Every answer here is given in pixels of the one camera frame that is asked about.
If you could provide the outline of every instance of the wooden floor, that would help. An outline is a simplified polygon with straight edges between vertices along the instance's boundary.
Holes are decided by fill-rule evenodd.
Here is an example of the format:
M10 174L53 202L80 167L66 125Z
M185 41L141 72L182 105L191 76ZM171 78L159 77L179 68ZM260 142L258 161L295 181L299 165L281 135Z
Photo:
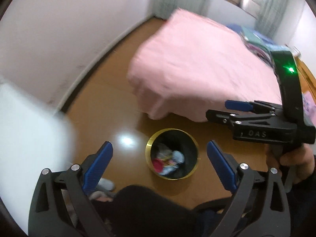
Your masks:
M104 141L110 141L114 155L104 177L115 182L116 190L141 184L193 208L205 201L230 196L206 156L208 141L215 139L224 152L233 154L238 162L246 162L255 170L266 170L265 155L262 144L233 141L225 126L195 123L173 114L154 121L138 110L136 98L125 78L128 64L138 46L163 23L151 19L129 35L102 63L73 102L68 116L78 134L75 162L81 163ZM146 143L151 135L164 128L184 130L199 144L198 169L188 179L160 179L147 167Z

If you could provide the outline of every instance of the white wall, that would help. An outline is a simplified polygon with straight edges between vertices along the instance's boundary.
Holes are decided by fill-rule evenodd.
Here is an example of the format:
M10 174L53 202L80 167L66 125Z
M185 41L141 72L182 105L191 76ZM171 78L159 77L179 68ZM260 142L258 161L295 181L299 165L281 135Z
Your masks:
M301 60L316 77L316 17L307 3L290 46L295 46L302 53Z
M235 23L254 29L256 23L253 16L226 0L211 0L206 16L223 25Z
M304 5L305 0L289 0L284 17L273 38L277 44L289 45L301 19Z
M13 0L0 21L0 74L57 107L152 0Z

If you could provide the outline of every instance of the silver bolt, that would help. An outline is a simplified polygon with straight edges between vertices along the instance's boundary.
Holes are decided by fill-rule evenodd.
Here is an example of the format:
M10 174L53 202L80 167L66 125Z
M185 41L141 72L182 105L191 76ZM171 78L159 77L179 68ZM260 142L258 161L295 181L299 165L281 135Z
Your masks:
M71 166L71 170L72 171L77 171L80 168L80 166L78 164L72 165Z
M276 173L277 173L277 169L276 169L276 168L274 168L274 167L273 167L273 168L271 168L271 169L270 169L270 171L271 171L271 173L272 173L272 174L276 174Z
M43 175L47 175L49 173L49 169L48 168L45 168L42 170L42 174Z
M240 164L241 169L243 170L247 170L249 168L249 166L246 163L241 163Z

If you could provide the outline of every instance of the pink bedspread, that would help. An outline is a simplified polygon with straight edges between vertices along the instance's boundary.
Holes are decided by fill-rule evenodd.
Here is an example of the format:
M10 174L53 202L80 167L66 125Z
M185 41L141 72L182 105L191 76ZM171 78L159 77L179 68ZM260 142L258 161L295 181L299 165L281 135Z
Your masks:
M281 104L272 68L238 34L181 9L140 46L127 78L151 119L172 112L203 122L208 109L226 110L226 100Z

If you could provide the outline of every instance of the blue gripper pad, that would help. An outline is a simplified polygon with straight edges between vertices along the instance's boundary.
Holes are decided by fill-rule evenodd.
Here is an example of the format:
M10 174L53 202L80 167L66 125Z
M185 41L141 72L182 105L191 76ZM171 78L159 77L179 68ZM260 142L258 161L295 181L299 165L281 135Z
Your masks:
M245 102L245 101L227 100L225 101L225 108L228 110L248 112L248 111L252 111L253 106L249 102Z
M110 163L112 156L112 144L110 142L104 143L104 145L98 151L98 156L84 174L82 190L86 195L89 195L95 190L106 167Z
M207 156L211 161L225 190L234 193L237 190L236 175L227 163L220 149L213 141L207 144Z

